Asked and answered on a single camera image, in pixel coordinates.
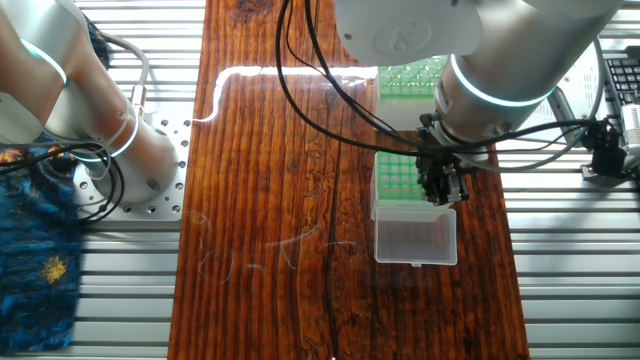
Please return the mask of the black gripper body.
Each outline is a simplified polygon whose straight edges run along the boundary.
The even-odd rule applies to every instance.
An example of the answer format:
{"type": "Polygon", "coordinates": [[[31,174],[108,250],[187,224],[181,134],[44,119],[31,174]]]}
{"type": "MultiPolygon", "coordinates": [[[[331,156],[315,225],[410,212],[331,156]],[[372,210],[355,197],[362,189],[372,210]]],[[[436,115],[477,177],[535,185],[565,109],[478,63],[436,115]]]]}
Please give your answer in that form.
{"type": "Polygon", "coordinates": [[[428,130],[418,130],[417,136],[423,142],[420,147],[421,155],[415,161],[419,174],[417,182],[421,186],[426,187],[429,182],[445,180],[448,176],[464,176],[477,171],[476,167],[463,164],[462,160],[453,154],[431,150],[438,142],[428,130]]]}

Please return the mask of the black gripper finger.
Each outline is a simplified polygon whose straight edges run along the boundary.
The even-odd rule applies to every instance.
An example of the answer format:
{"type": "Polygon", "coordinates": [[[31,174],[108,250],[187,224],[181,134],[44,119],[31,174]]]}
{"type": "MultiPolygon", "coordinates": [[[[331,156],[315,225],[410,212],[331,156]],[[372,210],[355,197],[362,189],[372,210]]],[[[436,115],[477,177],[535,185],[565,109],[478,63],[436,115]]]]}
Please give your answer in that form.
{"type": "Polygon", "coordinates": [[[445,204],[445,193],[441,179],[432,175],[421,175],[420,185],[424,191],[424,198],[434,206],[445,204]]]}
{"type": "Polygon", "coordinates": [[[470,195],[464,180],[466,172],[463,169],[445,168],[444,175],[446,180],[445,184],[447,185],[447,202],[457,203],[467,201],[470,195]]]}

